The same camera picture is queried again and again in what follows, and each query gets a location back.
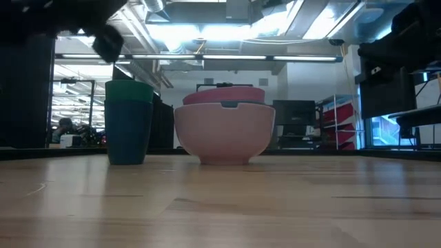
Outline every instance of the desk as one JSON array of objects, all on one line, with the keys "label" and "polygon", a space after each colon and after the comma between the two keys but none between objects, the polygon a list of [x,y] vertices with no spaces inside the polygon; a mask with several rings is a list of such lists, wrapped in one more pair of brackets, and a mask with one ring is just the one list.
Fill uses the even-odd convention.
[{"label": "desk", "polygon": [[439,247],[439,163],[106,155],[0,162],[0,247]]}]

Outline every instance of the wood grain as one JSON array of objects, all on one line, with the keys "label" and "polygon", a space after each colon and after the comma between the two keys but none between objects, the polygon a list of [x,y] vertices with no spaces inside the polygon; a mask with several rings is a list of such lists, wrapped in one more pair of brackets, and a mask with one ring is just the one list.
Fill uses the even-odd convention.
[{"label": "wood grain", "polygon": [[439,247],[439,163],[261,156],[0,162],[0,247]]}]

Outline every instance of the stacked bowl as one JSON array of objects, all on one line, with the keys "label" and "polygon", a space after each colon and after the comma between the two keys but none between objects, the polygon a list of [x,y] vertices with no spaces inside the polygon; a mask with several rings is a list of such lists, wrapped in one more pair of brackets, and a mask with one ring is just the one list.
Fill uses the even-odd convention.
[{"label": "stacked bowl", "polygon": [[111,165],[144,162],[153,115],[153,87],[137,81],[105,84],[105,133]]},{"label": "stacked bowl", "polygon": [[268,146],[275,110],[265,91],[220,87],[186,96],[174,112],[182,147],[202,164],[246,165]]}]

